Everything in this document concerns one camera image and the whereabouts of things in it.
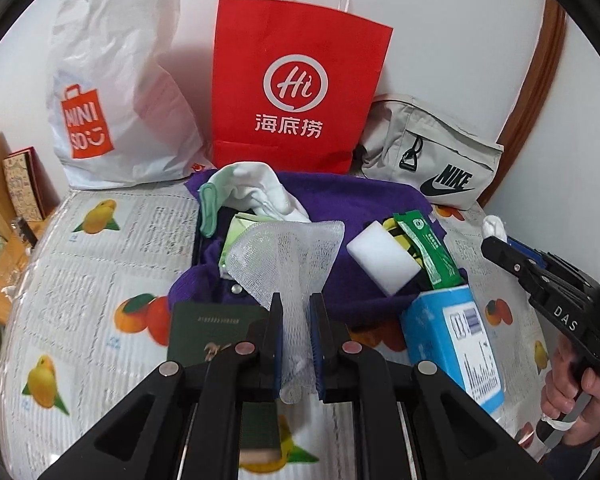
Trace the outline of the person's right hand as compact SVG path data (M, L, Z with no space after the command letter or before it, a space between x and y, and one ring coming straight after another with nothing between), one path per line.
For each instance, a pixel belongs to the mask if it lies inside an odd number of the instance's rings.
M552 370L545 377L541 392L541 410L551 419L561 414L569 414L576 405L579 391L591 396L590 402L577 421L562 437L562 443L577 446L588 442L600 433L600 376L588 368L582 379L576 379L570 372L576 354L570 341L563 334L558 335L557 348L552 357Z

